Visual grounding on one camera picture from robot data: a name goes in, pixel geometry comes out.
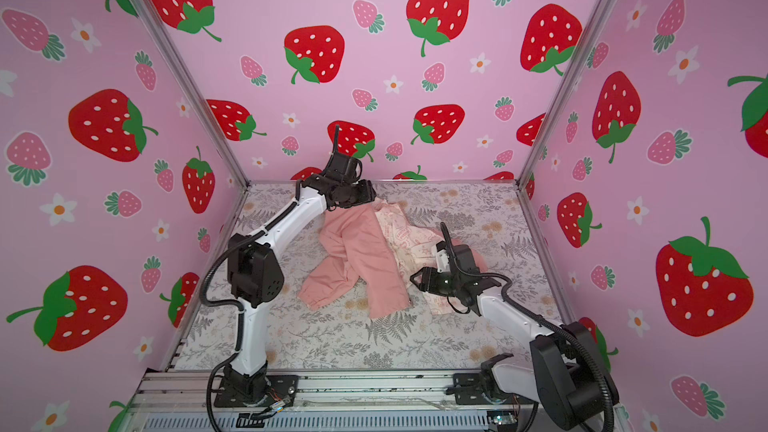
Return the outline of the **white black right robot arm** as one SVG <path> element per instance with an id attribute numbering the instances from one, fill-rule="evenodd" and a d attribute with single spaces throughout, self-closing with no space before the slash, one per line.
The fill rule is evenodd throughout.
<path id="1" fill-rule="evenodd" d="M 468 312 L 528 342 L 532 368 L 509 358 L 495 362 L 490 366 L 493 391 L 538 403 L 564 431 L 589 431 L 589 421 L 597 418 L 604 431 L 615 429 L 618 390 L 581 323 L 556 325 L 532 312 L 509 296 L 511 280 L 502 274 L 471 273 L 457 265 L 447 271 L 423 267 L 410 281 L 421 292 L 458 299 Z"/>

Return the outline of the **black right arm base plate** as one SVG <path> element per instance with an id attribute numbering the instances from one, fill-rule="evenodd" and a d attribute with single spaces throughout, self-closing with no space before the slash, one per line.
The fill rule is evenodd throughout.
<path id="1" fill-rule="evenodd" d="M 487 372 L 463 372 L 452 376 L 446 395 L 458 405 L 531 405 L 533 401 L 513 393 L 502 392 Z"/>

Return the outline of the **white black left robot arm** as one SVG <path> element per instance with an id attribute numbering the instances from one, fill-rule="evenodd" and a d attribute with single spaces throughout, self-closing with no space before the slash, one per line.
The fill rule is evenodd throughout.
<path id="1" fill-rule="evenodd" d="M 268 395 L 266 357 L 270 303 L 282 291 L 285 276 L 280 258 L 288 245 L 315 218 L 335 208 L 374 201 L 372 182 L 338 182 L 318 174 L 298 182 L 294 198 L 260 228 L 236 236 L 227 259 L 227 280 L 241 306 L 235 358 L 224 366 L 224 389 L 248 404 Z"/>

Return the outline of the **pink Snoopy hooded jacket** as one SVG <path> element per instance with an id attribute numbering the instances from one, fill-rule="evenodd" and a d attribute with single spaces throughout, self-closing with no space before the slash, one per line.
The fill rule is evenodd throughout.
<path id="1" fill-rule="evenodd" d="M 327 212 L 319 232 L 327 257 L 305 279 L 298 297 L 318 310 L 362 280 L 370 319 L 403 311 L 411 305 L 406 282 L 436 265 L 442 240 L 437 230 L 412 225 L 400 205 L 381 199 Z"/>

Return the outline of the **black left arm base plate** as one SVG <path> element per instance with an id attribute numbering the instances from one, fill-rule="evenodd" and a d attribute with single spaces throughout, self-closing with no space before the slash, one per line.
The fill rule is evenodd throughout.
<path id="1" fill-rule="evenodd" d="M 290 407 L 298 390 L 298 375 L 257 374 L 253 377 L 225 371 L 215 389 L 213 405 L 218 408 Z"/>

